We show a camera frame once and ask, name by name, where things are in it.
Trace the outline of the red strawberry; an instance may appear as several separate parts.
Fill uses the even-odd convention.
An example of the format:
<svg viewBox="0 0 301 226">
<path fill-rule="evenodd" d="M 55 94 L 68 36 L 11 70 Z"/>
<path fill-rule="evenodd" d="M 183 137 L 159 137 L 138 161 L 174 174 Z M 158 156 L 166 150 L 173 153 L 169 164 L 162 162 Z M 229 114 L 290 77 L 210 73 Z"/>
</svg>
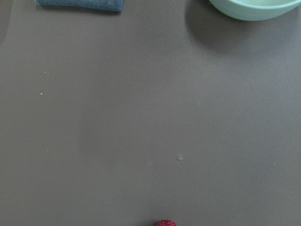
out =
<svg viewBox="0 0 301 226">
<path fill-rule="evenodd" d="M 177 226 L 177 224 L 171 220 L 161 220 L 154 223 L 153 226 Z"/>
</svg>

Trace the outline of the grey folded cloth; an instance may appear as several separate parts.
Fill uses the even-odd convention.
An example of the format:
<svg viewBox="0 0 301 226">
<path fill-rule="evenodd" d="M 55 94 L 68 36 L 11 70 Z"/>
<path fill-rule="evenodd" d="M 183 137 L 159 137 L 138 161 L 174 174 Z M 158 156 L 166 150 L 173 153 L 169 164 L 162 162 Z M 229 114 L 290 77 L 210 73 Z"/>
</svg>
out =
<svg viewBox="0 0 301 226">
<path fill-rule="evenodd" d="M 121 12 L 124 0 L 36 0 L 37 4 L 46 7 L 78 7 L 109 12 Z"/>
</svg>

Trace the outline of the green bowl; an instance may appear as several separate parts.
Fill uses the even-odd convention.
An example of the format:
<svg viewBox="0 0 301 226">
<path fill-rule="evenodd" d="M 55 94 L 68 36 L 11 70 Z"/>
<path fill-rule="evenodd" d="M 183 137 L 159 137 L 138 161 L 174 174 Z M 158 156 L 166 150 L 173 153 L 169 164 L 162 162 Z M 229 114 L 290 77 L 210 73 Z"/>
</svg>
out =
<svg viewBox="0 0 301 226">
<path fill-rule="evenodd" d="M 263 21 L 298 7 L 299 0 L 210 0 L 223 14 L 243 21 Z"/>
</svg>

